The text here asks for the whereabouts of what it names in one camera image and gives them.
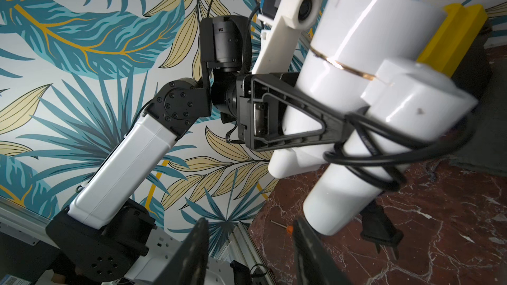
wallpaper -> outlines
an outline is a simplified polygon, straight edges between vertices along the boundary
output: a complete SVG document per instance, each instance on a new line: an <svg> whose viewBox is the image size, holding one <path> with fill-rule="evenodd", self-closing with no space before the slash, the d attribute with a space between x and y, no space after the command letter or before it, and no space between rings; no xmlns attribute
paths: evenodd
<svg viewBox="0 0 507 285"><path fill-rule="evenodd" d="M256 1L0 0L0 196L52 218L159 88L199 79L198 24L208 11L248 16ZM507 42L507 0L425 1L481 3L494 24L487 44ZM255 61L255 16L251 25ZM305 55L299 46L291 71ZM215 109L199 119L131 196L178 240L207 218L211 255L278 182L268 174L271 152L225 141L232 126Z"/></svg>

